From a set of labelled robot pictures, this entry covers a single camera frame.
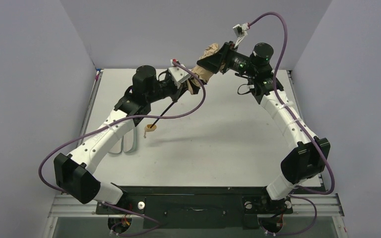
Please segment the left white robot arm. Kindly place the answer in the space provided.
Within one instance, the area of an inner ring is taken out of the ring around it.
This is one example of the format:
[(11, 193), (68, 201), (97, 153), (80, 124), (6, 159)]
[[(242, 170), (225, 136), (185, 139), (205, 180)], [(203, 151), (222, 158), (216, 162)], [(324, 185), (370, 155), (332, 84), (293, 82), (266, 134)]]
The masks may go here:
[(124, 191), (112, 183), (101, 182), (94, 172), (118, 141), (136, 128), (144, 118), (151, 118), (151, 104), (166, 98), (177, 101), (189, 88), (193, 75), (177, 61), (159, 80), (156, 69), (143, 65), (136, 69), (132, 85), (115, 104), (98, 129), (82, 136), (84, 142), (67, 154), (59, 153), (53, 163), (56, 184), (82, 204), (90, 201), (117, 204)]

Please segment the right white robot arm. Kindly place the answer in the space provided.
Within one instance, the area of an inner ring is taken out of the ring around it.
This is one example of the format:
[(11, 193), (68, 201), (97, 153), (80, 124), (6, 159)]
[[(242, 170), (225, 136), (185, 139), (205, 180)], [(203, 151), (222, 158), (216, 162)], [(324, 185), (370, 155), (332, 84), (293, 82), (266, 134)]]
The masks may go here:
[(291, 152), (280, 164), (281, 173), (265, 190), (271, 200), (281, 200), (304, 181), (324, 171), (330, 143), (306, 126), (283, 85), (273, 78), (270, 65), (273, 54), (272, 46), (267, 43), (256, 44), (249, 56), (239, 53), (233, 42), (221, 47), (214, 43), (205, 49), (195, 69), (208, 77), (232, 70), (236, 76), (245, 78), (249, 93), (275, 121)]

